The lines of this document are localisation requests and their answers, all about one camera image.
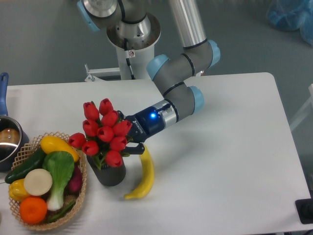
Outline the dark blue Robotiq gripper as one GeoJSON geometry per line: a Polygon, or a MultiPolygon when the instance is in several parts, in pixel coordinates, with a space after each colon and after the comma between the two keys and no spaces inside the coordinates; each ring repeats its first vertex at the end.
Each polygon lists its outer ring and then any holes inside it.
{"type": "Polygon", "coordinates": [[[118,120],[127,120],[132,127],[128,135],[132,137],[132,142],[139,143],[134,147],[126,147],[125,153],[130,155],[141,155],[145,151],[145,142],[151,136],[165,129],[166,123],[163,117],[163,111],[156,107],[148,107],[134,115],[125,116],[120,110],[117,110],[118,120]]]}

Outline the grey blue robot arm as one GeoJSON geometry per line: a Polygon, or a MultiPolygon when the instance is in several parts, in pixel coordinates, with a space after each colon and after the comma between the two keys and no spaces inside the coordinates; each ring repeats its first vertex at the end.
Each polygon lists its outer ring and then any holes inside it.
{"type": "Polygon", "coordinates": [[[217,44],[208,40],[194,0],[171,0],[169,6],[180,35],[183,53],[175,59],[154,55],[160,37],[158,20],[143,0],[80,0],[77,7],[92,31],[106,29],[115,47],[123,80],[151,79],[163,100],[128,116],[136,147],[126,153],[141,154],[147,138],[194,114],[203,107],[202,92],[185,80],[220,59],[217,44]]]}

